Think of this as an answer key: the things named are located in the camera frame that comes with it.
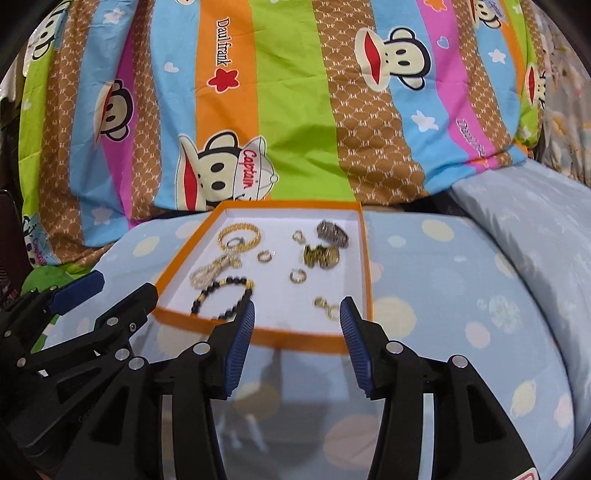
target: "light blue fabric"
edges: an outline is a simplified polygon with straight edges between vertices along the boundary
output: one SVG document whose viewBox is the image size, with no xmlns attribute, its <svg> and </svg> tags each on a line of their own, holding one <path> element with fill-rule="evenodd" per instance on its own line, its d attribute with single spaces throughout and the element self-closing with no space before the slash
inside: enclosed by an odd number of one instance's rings
<svg viewBox="0 0 591 480">
<path fill-rule="evenodd" d="M 544 312 L 569 374 L 575 441 L 591 421 L 591 190 L 534 161 L 453 186 Z"/>
<path fill-rule="evenodd" d="M 203 218 L 153 220 L 127 233 L 97 265 L 103 292 L 60 318 L 46 346 L 89 331 L 102 312 L 155 281 Z M 365 220 L 375 320 L 419 355 L 466 355 L 549 480 L 573 446 L 569 385 L 546 323 L 507 260 L 469 220 L 376 212 Z M 256 291 L 253 301 L 268 298 Z M 158 361 L 200 339 L 150 318 L 133 346 Z M 365 480 L 382 406 L 358 388 L 348 357 L 252 346 L 238 390 L 214 405 L 228 477 Z M 424 445 L 432 451 L 432 436 Z"/>
</svg>

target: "orange box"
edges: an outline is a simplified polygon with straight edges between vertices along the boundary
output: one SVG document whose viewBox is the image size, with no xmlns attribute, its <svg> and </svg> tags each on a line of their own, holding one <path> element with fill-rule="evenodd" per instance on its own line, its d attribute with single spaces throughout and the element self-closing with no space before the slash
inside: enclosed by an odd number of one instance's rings
<svg viewBox="0 0 591 480">
<path fill-rule="evenodd" d="M 303 263 L 304 245 L 292 239 L 301 230 L 312 247 L 323 244 L 316 236 L 322 220 L 341 226 L 349 235 L 349 246 L 340 250 L 340 261 L 331 270 L 312 269 Z M 189 282 L 190 273 L 209 264 L 223 251 L 217 244 L 218 233 L 228 225 L 251 223 L 259 228 L 262 240 L 254 249 L 241 254 L 242 268 L 228 268 L 220 278 L 246 277 L 253 280 L 255 331 L 251 343 L 273 348 L 320 353 L 346 354 L 347 348 L 338 321 L 314 307 L 315 297 L 339 304 L 352 296 L 361 315 L 372 319 L 372 294 L 369 255 L 361 204 L 356 202 L 237 201 L 222 202 L 181 247 L 158 281 L 160 299 L 154 316 L 161 323 L 208 335 L 223 320 L 217 317 L 231 308 L 242 295 L 242 286 L 219 288 L 203 302 L 200 314 L 190 315 L 193 301 L 200 293 Z M 225 240 L 253 233 L 235 232 Z M 256 259 L 262 250 L 274 252 L 266 264 Z M 307 279 L 301 284 L 289 280 L 291 269 L 303 269 Z"/>
</svg>

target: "blanket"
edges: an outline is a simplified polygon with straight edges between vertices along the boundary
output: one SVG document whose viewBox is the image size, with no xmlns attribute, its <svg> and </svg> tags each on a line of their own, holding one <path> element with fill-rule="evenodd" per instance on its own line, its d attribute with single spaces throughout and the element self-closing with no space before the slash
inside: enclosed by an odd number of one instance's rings
<svg viewBox="0 0 591 480">
<path fill-rule="evenodd" d="M 530 0 L 64 0 L 42 31 L 39 264 L 89 265 L 162 210 L 410 202 L 522 162 L 541 125 Z"/>
</svg>

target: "beaded bracelet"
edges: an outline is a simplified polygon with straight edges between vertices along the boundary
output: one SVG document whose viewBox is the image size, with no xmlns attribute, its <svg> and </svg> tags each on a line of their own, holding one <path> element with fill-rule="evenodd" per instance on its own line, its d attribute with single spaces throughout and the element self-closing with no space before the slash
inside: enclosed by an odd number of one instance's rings
<svg viewBox="0 0 591 480">
<path fill-rule="evenodd" d="M 197 300 L 195 300 L 193 302 L 193 307 L 191 308 L 191 314 L 196 315 L 199 313 L 199 309 L 201 308 L 201 304 L 205 301 L 205 299 L 207 298 L 207 296 L 210 293 L 213 293 L 219 287 L 223 287 L 224 285 L 231 285 L 231 284 L 244 285 L 246 287 L 246 290 L 244 291 L 244 295 L 242 295 L 242 298 L 240 300 L 238 300 L 238 302 L 231 309 L 226 310 L 224 313 L 222 313 L 217 318 L 219 320 L 228 320 L 232 315 L 235 315 L 236 312 L 238 311 L 238 309 L 240 308 L 241 303 L 243 301 L 248 301 L 251 298 L 252 289 L 255 286 L 255 283 L 252 280 L 247 280 L 246 277 L 241 277 L 241 278 L 227 277 L 227 278 L 224 278 L 219 281 L 214 281 L 210 286 L 208 286 L 206 289 L 202 290 L 201 293 L 199 294 L 199 296 L 197 297 Z"/>
</svg>

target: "gold bracelet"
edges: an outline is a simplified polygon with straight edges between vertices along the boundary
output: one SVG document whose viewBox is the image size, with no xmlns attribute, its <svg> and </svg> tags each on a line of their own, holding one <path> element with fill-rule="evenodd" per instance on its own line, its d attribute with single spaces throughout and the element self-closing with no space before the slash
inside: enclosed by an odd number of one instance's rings
<svg viewBox="0 0 591 480">
<path fill-rule="evenodd" d="M 255 238 L 235 247 L 229 247 L 223 242 L 224 238 L 230 233 L 243 230 L 253 232 L 255 234 Z M 231 250 L 232 252 L 241 254 L 251 250 L 252 248 L 255 248 L 259 243 L 261 243 L 261 231 L 251 223 L 233 223 L 232 225 L 229 225 L 223 229 L 217 236 L 217 244 L 225 252 Z"/>
</svg>

